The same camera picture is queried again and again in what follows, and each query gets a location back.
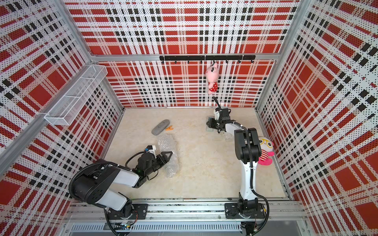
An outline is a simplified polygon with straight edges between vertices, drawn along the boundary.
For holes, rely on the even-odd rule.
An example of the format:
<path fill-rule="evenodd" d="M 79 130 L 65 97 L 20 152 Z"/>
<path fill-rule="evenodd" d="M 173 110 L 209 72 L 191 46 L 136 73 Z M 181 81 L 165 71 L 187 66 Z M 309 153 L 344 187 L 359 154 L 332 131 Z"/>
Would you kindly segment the bubble wrap sheet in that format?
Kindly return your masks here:
<path fill-rule="evenodd" d="M 164 165 L 168 178 L 174 177 L 180 170 L 179 158 L 177 155 L 176 142 L 172 135 L 164 134 L 157 137 L 158 149 L 160 152 L 172 152 L 170 160 Z"/>
<path fill-rule="evenodd" d="M 234 135 L 232 133 L 224 132 L 223 136 L 226 142 L 232 142 L 234 140 Z"/>

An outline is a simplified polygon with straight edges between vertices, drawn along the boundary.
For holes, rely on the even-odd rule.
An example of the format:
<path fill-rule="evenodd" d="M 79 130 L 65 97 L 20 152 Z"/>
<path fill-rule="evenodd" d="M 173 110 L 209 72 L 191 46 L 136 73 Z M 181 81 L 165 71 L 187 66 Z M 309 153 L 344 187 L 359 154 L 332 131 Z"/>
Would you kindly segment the grey tape dispenser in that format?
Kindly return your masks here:
<path fill-rule="evenodd" d="M 209 116 L 208 118 L 207 118 L 207 122 L 206 122 L 206 131 L 207 132 L 213 132 L 213 128 L 212 128 L 212 120 L 213 120 L 213 116 Z"/>

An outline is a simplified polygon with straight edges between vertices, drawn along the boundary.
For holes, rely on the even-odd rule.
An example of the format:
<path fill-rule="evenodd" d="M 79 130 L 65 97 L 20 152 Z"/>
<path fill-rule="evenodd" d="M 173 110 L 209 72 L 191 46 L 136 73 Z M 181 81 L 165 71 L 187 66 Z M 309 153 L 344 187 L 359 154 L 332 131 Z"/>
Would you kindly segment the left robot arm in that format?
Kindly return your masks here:
<path fill-rule="evenodd" d="M 112 184 L 139 188 L 150 181 L 150 174 L 158 174 L 173 156 L 171 151 L 155 154 L 155 147 L 148 146 L 127 160 L 124 166 L 98 160 L 74 175 L 69 183 L 72 198 L 105 210 L 109 219 L 145 219 L 147 204 L 133 205 L 132 200 L 111 189 Z"/>

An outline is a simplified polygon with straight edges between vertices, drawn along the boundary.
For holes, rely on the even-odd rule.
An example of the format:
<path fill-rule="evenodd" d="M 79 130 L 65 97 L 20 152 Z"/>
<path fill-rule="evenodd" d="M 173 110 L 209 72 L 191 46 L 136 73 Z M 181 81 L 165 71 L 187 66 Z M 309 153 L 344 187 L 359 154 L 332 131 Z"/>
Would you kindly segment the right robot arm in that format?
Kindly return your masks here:
<path fill-rule="evenodd" d="M 206 123 L 208 128 L 230 134 L 234 140 L 235 155 L 241 163 L 242 182 L 236 203 L 225 204 L 227 219 L 267 219 L 268 200 L 256 191 L 256 174 L 262 149 L 257 130 L 246 128 L 230 118 L 231 110 L 218 107 Z"/>

